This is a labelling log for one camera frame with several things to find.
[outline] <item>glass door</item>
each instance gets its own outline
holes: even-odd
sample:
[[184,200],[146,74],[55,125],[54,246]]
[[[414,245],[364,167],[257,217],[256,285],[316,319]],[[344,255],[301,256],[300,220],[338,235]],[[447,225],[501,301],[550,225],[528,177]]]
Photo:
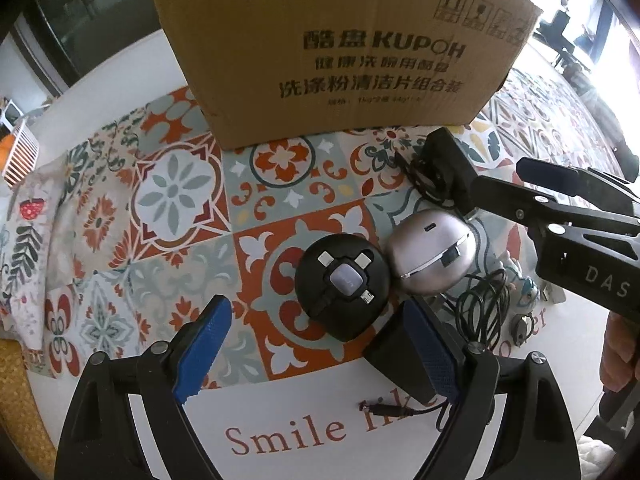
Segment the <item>glass door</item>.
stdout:
[[33,0],[24,15],[68,85],[160,28],[152,0]]

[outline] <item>white basket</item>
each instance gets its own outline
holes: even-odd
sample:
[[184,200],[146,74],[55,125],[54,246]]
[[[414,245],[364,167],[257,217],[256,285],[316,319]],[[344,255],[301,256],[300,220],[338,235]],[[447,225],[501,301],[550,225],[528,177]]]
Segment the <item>white basket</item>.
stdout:
[[40,151],[40,145],[27,128],[26,120],[19,120],[12,134],[15,136],[14,145],[2,170],[2,176],[9,187],[15,186],[34,170]]

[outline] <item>patterned tablecloth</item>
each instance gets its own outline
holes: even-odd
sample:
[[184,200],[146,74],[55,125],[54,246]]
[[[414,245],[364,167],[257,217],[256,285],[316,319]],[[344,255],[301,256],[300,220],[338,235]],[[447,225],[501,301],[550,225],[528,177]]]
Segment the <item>patterned tablecloth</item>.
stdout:
[[[214,294],[232,301],[234,321],[203,388],[359,357],[391,308],[341,343],[302,312],[296,263],[335,232],[383,246],[402,219],[430,207],[393,154],[411,157],[434,129],[345,131],[223,152],[188,88],[107,124],[66,157],[44,346],[25,351],[26,365],[58,378],[78,376],[96,350],[140,354],[196,319]],[[620,174],[593,119],[550,67],[543,76],[513,69],[472,124],[450,129],[480,171],[510,182],[519,182],[514,164],[524,155]],[[492,270],[508,250],[533,274],[523,227],[487,213],[471,225],[479,248],[471,271]]]

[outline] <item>cable plug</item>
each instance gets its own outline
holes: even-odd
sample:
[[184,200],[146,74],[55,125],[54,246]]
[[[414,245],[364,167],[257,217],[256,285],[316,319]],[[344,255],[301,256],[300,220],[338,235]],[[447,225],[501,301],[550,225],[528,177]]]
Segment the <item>cable plug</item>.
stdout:
[[424,410],[414,410],[407,406],[398,406],[394,404],[381,404],[379,402],[375,404],[369,404],[366,400],[363,400],[358,408],[361,412],[371,413],[378,416],[413,416],[424,413]]

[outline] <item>person's hand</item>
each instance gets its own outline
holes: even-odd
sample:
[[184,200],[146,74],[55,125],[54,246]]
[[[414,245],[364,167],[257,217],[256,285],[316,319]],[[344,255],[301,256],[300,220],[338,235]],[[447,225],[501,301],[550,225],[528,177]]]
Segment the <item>person's hand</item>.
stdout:
[[636,353],[640,326],[611,312],[604,333],[604,348],[600,361],[600,380],[612,392],[619,392],[635,376],[640,380],[640,363],[630,362]]

